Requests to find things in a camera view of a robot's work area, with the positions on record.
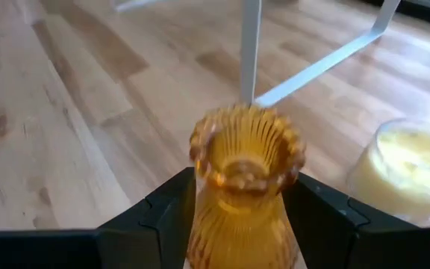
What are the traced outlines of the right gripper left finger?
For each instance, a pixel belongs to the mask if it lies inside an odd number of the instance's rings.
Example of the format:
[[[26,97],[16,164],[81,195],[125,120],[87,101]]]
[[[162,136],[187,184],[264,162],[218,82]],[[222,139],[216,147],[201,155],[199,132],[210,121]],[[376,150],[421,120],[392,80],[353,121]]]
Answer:
[[[184,266],[193,225],[196,180],[186,167],[99,228],[102,268]]]

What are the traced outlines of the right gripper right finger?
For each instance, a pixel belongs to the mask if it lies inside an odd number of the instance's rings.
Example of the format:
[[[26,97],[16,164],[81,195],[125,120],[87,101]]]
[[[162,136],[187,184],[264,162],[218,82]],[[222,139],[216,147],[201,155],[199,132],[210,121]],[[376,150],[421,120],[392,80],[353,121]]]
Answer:
[[[304,173],[282,191],[308,268],[415,268],[416,229]]]

